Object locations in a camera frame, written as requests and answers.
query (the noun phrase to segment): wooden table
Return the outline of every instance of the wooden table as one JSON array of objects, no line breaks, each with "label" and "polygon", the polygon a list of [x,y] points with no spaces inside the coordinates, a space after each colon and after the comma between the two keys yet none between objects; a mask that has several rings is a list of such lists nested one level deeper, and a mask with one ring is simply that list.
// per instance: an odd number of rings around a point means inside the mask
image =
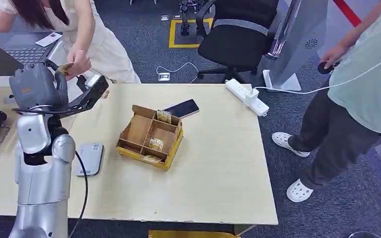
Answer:
[{"label": "wooden table", "polygon": [[[133,104],[163,109],[188,99],[200,112],[183,119],[184,139],[167,172],[115,150]],[[234,224],[236,234],[278,224],[257,117],[224,85],[112,84],[107,99],[63,124],[77,148],[105,145],[84,218]],[[14,131],[0,146],[0,215],[16,212]],[[79,216],[84,191],[84,179],[73,175],[69,217]]]}]

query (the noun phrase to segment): laptop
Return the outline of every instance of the laptop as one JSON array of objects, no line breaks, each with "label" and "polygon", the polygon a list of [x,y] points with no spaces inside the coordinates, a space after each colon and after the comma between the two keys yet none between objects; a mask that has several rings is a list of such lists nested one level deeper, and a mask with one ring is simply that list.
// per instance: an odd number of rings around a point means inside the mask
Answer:
[{"label": "laptop", "polygon": [[0,33],[0,76],[12,76],[24,65],[46,59],[58,41],[47,47],[41,47],[35,42],[48,35],[49,32]]}]

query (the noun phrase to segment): light green shirt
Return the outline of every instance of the light green shirt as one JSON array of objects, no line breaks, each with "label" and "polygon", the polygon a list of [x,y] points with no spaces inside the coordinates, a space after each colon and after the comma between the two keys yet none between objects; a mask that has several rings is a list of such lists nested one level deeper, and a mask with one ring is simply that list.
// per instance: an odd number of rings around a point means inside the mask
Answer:
[{"label": "light green shirt", "polygon": [[[381,62],[381,16],[365,31],[341,64],[329,84],[353,79]],[[381,133],[381,65],[347,84],[330,88],[329,98],[345,107],[364,127]]]}]

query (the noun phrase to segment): gray carpet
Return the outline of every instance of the gray carpet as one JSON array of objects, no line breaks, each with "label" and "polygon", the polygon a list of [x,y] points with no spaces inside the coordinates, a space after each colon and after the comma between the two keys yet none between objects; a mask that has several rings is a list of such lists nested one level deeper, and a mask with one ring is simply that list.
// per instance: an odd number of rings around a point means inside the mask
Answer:
[{"label": "gray carpet", "polygon": [[[161,0],[154,5],[151,0],[96,0],[105,24],[115,32],[125,46],[137,74],[143,82],[158,83],[155,67],[176,69],[191,61],[199,69],[216,66],[197,55],[196,49],[168,49],[169,23],[161,22],[162,14],[177,13],[177,1]],[[17,22],[14,31],[26,30]],[[320,87],[323,77],[315,68],[313,57],[298,72],[303,90]],[[264,59],[259,67],[268,67]],[[174,83],[190,82],[196,75],[192,67],[172,74]],[[257,86],[260,76],[243,74],[247,82]],[[196,83],[214,83],[220,76],[211,76]],[[361,157],[358,165],[347,174],[339,176],[328,187],[317,190],[306,202],[290,202],[285,191],[295,181],[297,170],[312,161],[300,159],[289,151],[273,144],[270,136],[275,131],[297,133],[303,112],[312,95],[297,96],[261,92],[261,99],[270,106],[266,118],[260,118],[262,138],[271,178],[279,226],[258,226],[243,238],[346,238],[355,231],[370,231],[381,236],[381,158],[372,150]],[[0,238],[7,237],[14,218],[0,217]],[[75,237],[81,238],[146,238],[149,229],[195,230],[230,232],[228,225],[140,223],[118,221],[84,221]]]}]

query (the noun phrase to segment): laptop keyboard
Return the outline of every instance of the laptop keyboard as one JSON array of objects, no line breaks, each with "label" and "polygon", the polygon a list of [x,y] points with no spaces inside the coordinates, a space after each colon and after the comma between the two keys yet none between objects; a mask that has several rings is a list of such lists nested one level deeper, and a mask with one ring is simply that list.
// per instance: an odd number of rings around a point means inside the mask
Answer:
[{"label": "laptop keyboard", "polygon": [[21,64],[39,63],[46,53],[46,47],[22,48],[18,50],[5,50],[10,56]]}]

